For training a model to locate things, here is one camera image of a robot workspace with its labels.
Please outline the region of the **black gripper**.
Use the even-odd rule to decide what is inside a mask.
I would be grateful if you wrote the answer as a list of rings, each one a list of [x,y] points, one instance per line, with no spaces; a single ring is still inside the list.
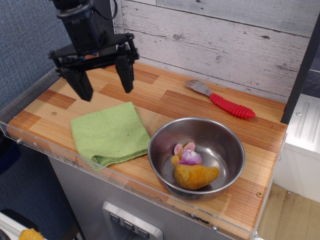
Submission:
[[[56,16],[62,20],[72,44],[51,51],[49,58],[75,93],[90,102],[93,88],[87,74],[79,70],[110,65],[116,65],[124,91],[130,93],[134,81],[133,63],[139,59],[134,35],[115,34],[112,17],[97,9],[58,9]]]

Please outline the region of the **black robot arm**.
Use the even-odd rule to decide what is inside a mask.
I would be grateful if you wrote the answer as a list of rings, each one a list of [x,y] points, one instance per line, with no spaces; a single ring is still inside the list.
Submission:
[[[49,53],[56,72],[77,95],[90,101],[93,88],[86,72],[114,65],[126,93],[133,89],[133,64],[139,59],[131,33],[115,33],[108,0],[55,0],[56,16],[62,20],[71,44]]]

